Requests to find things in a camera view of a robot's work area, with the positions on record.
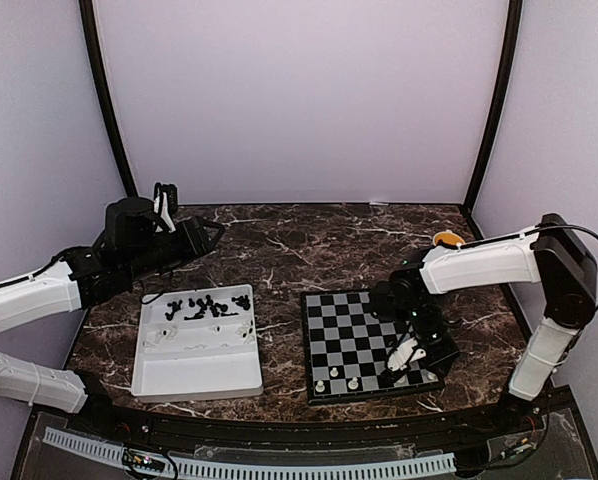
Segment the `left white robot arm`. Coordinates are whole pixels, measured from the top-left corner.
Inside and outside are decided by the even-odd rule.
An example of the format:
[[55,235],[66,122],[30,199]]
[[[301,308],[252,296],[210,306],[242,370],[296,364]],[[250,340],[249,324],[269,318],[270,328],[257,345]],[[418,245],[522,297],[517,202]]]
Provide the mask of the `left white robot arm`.
[[[192,217],[156,231],[146,227],[115,243],[107,235],[90,247],[70,247],[37,271],[0,283],[0,334],[54,314],[88,310],[130,292],[154,273],[211,253],[225,232],[220,223]],[[82,421],[99,436],[120,427],[119,412],[88,372],[57,370],[0,351],[0,397],[44,405]]]

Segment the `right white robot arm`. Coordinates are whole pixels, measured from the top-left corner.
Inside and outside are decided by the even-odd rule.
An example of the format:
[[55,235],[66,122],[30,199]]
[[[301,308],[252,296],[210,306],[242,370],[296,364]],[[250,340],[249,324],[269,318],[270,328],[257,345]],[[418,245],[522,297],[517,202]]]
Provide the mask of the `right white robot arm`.
[[597,310],[597,263],[558,214],[546,214],[525,231],[462,244],[439,240],[404,259],[370,293],[373,313],[401,321],[412,331],[395,344],[385,361],[384,377],[401,379],[417,362],[445,376],[458,348],[435,300],[473,287],[539,283],[546,306],[540,325],[513,370],[508,395],[489,413],[500,434],[513,432],[528,416],[534,400]]

